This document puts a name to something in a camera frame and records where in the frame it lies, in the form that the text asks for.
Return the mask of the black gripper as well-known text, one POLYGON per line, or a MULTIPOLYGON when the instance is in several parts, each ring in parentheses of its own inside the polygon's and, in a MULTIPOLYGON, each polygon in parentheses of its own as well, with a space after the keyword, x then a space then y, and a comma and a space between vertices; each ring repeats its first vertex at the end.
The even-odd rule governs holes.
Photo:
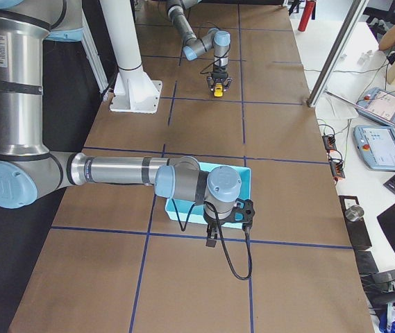
POLYGON ((228 79, 228 72, 226 66, 213 65, 211 76, 206 78, 208 89, 213 92, 215 83, 225 83, 228 79))
POLYGON ((207 239, 205 245, 214 248, 217 245, 219 228, 217 222, 209 223, 207 226, 207 239))

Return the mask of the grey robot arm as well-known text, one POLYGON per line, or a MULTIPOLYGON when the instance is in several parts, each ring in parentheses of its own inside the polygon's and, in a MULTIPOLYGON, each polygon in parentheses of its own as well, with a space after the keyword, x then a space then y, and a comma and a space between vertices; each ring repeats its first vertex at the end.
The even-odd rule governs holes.
MULTIPOLYGON (((227 75, 230 34, 212 28, 199 39, 184 10, 200 1, 167 1, 166 12, 183 42, 183 53, 194 60, 214 49, 214 70, 208 78, 211 92, 229 87, 227 75)), ((130 1, 100 1, 117 61, 113 101, 115 112, 155 113, 162 88, 142 66, 130 1)), ((83 153, 51 152, 42 141, 42 43, 83 39, 82 1, 0 1, 0 207, 30 205, 58 189, 85 183, 154 186, 157 196, 192 203, 180 225, 185 231, 194 207, 203 206, 207 244, 217 237, 225 246, 221 226, 243 223, 245 235, 251 217, 239 198, 241 178, 231 166, 202 171, 189 156, 165 158, 93 157, 83 153)))
POLYGON ((208 74, 206 78, 208 89, 214 97, 222 97, 232 82, 227 71, 230 33, 219 28, 211 28, 203 37, 197 37, 187 20, 185 10, 198 3, 199 1, 167 1, 166 14, 180 34, 183 54, 189 61, 196 60, 211 49, 214 50, 214 60, 210 64, 212 70, 206 73, 204 68, 201 74, 208 74))

